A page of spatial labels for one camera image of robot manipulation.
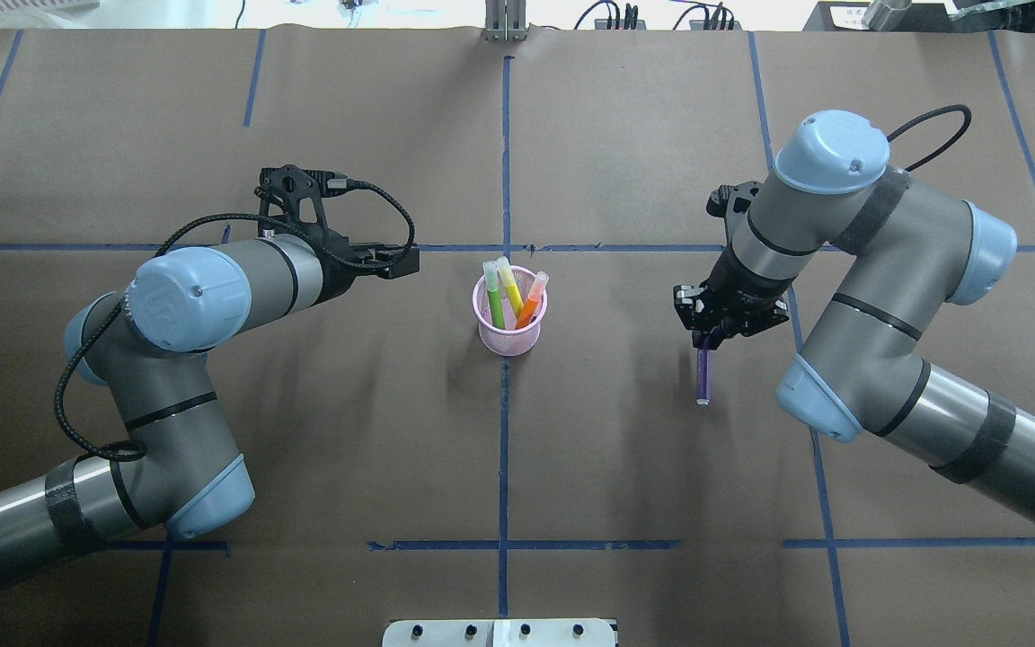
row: yellow marker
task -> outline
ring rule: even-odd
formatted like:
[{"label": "yellow marker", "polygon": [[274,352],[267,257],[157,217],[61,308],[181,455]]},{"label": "yellow marker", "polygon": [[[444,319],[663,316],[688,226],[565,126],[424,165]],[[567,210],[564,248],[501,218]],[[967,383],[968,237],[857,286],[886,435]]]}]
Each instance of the yellow marker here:
[{"label": "yellow marker", "polygon": [[534,278],[533,286],[530,287],[529,294],[526,295],[526,307],[521,308],[521,316],[518,317],[518,324],[514,330],[525,328],[534,321],[534,313],[537,306],[541,305],[541,296],[545,294],[545,283],[549,283],[550,274],[545,271],[538,271]]},{"label": "yellow marker", "polygon": [[514,271],[509,267],[509,259],[502,257],[498,259],[498,274],[501,274],[501,287],[505,288],[506,295],[509,295],[509,307],[514,308],[514,317],[521,316],[521,290],[518,290],[518,282],[514,281]]}]

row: green marker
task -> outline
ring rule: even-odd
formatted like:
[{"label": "green marker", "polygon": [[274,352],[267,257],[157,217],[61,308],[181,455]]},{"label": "green marker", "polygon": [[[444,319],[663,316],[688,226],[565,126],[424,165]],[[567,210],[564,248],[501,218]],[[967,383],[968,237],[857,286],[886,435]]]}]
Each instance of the green marker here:
[{"label": "green marker", "polygon": [[506,318],[501,313],[501,292],[498,291],[498,263],[483,262],[481,270],[485,273],[485,294],[490,297],[490,317],[494,319],[494,327],[506,329]]}]

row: black band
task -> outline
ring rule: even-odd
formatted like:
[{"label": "black band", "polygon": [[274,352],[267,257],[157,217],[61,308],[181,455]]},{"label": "black band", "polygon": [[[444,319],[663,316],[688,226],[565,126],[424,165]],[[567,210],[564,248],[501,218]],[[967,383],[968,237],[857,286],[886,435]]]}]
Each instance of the black band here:
[{"label": "black band", "polygon": [[213,391],[199,394],[199,396],[194,396],[189,400],[181,401],[180,403],[177,403],[177,405],[171,405],[168,406],[167,408],[159,409],[152,413],[148,413],[147,415],[140,415],[140,417],[138,418],[135,418],[132,420],[127,420],[126,430],[128,432],[135,431],[139,429],[139,427],[149,425],[149,423],[151,422],[157,422],[160,419],[169,418],[170,415],[182,413],[187,409],[194,409],[198,405],[205,405],[207,402],[212,402],[217,399],[218,399],[217,393]]},{"label": "black band", "polygon": [[274,251],[278,253],[278,255],[283,258],[283,261],[287,262],[287,269],[290,269],[290,280],[293,282],[293,290],[290,295],[290,305],[287,306],[287,311],[283,313],[283,317],[288,316],[290,315],[290,312],[295,308],[295,303],[298,303],[298,270],[295,269],[295,264],[290,260],[290,257],[287,256],[287,253],[285,253],[283,247],[275,245],[271,241],[267,241],[266,238],[258,239],[259,241],[266,242],[267,245],[274,247]]},{"label": "black band", "polygon": [[805,253],[800,253],[799,251],[796,251],[796,249],[790,249],[790,248],[781,247],[779,244],[776,244],[776,242],[771,241],[771,239],[765,238],[765,236],[763,236],[757,230],[757,225],[752,225],[752,217],[746,217],[745,222],[748,222],[748,230],[750,230],[750,232],[752,232],[752,236],[755,236],[757,239],[759,239],[759,241],[761,241],[761,244],[763,244],[765,246],[768,246],[770,249],[775,251],[775,253],[777,253],[777,254],[786,255],[786,256],[808,256],[808,255],[810,255],[812,253],[816,253],[816,251],[817,251],[817,249],[808,249],[808,251],[805,251]]},{"label": "black band", "polygon": [[126,510],[126,516],[130,517],[130,521],[136,526],[139,526],[139,528],[150,528],[151,525],[143,520],[143,516],[139,513],[139,510],[135,510],[135,503],[130,501],[130,493],[126,491],[126,482],[122,480],[122,467],[119,467],[117,460],[111,460],[111,480],[114,481],[114,492],[118,493],[119,501],[122,502],[122,508]]},{"label": "black band", "polygon": [[924,386],[929,383],[929,373],[931,373],[933,365],[928,363],[928,360],[921,359],[921,376],[916,379],[916,384],[913,385],[912,392],[909,393],[909,400],[905,401],[905,405],[900,408],[900,411],[889,420],[888,424],[883,427],[880,432],[874,432],[874,434],[879,435],[879,437],[884,438],[891,434],[905,418],[909,417],[909,411],[912,411],[916,406],[917,400],[921,400],[921,393],[924,392]]},{"label": "black band", "polygon": [[1017,423],[1017,408],[1011,402],[989,393],[989,410],[984,415],[981,429],[973,437],[973,442],[956,459],[944,466],[933,467],[933,471],[950,481],[967,483],[988,470],[1009,446],[1013,427]]},{"label": "black band", "polygon": [[75,466],[79,460],[67,460],[46,475],[46,512],[62,545],[75,555],[85,555],[106,549],[106,541],[79,506],[79,493],[75,492]]},{"label": "black band", "polygon": [[833,244],[842,253],[854,256],[861,254],[884,227],[908,188],[909,172],[889,167],[876,183],[874,193],[869,194],[869,200],[861,205],[857,215]]},{"label": "black band", "polygon": [[913,337],[913,341],[921,339],[921,331],[917,330],[916,326],[912,326],[912,324],[907,323],[907,321],[889,315],[888,312],[883,311],[880,307],[869,305],[869,303],[865,303],[859,298],[851,297],[850,295],[837,292],[837,294],[833,295],[833,300],[837,303],[841,303],[841,305],[847,305],[851,308],[863,312],[865,315],[881,321],[881,323],[887,324],[888,326],[892,326],[899,331],[905,332],[905,334]]}]

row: plastic cup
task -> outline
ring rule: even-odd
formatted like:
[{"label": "plastic cup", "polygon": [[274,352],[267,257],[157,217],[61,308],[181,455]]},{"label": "plastic cup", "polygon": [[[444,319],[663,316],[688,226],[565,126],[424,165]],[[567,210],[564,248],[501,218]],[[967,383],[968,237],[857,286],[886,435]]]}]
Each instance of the plastic cup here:
[{"label": "plastic cup", "polygon": [[[529,287],[534,284],[534,273],[525,267],[512,266],[514,271],[514,282],[518,282],[518,290],[523,295],[529,294]],[[509,305],[509,298],[501,291],[501,311],[505,313],[506,327],[512,328],[518,321],[518,316],[513,313],[513,307]],[[513,357],[534,348],[537,337],[541,335],[541,320],[545,319],[545,311],[550,305],[550,291],[541,295],[541,302],[537,303],[534,311],[534,320],[529,326],[518,330],[502,330],[495,328],[493,319],[490,317],[490,300],[485,292],[485,276],[477,278],[476,286],[473,286],[473,314],[477,317],[477,336],[481,337],[481,343],[485,348],[493,350],[498,355]]]}]

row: light blue joint cap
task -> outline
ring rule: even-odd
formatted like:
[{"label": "light blue joint cap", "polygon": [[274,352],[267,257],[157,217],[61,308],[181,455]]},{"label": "light blue joint cap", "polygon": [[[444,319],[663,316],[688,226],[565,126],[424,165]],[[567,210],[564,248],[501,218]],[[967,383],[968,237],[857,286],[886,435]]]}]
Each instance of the light blue joint cap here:
[{"label": "light blue joint cap", "polygon": [[790,187],[833,196],[869,187],[884,175],[889,141],[869,119],[821,111],[797,126],[777,153],[773,171]]},{"label": "light blue joint cap", "polygon": [[810,430],[839,442],[850,442],[861,433],[854,413],[801,355],[793,356],[793,365],[777,385],[777,405]]},{"label": "light blue joint cap", "polygon": [[246,323],[249,304],[245,271],[210,247],[184,247],[144,262],[126,291],[141,334],[175,352],[230,340]]},{"label": "light blue joint cap", "polygon": [[973,244],[956,291],[945,299],[956,305],[976,303],[989,294],[1017,255],[1017,232],[1013,228],[973,202],[965,201],[965,204],[973,213]]},{"label": "light blue joint cap", "polygon": [[237,520],[255,502],[255,487],[242,454],[231,460],[181,510],[166,521],[170,539],[194,539]]},{"label": "light blue joint cap", "polygon": [[[86,333],[86,319],[90,316],[92,310],[95,305],[98,305],[99,300],[107,298],[108,296],[114,294],[114,292],[107,292],[107,294],[99,296],[94,299],[90,305],[82,308],[78,315],[70,320],[70,323],[66,324],[66,329],[62,331],[62,352],[66,355],[66,360],[70,360],[70,357],[75,356],[76,352],[83,347],[83,335]],[[79,376],[82,376],[84,380],[90,382],[92,385],[105,386],[106,380],[98,377],[90,364],[86,362],[86,357],[83,357],[82,361],[79,361]]]}]

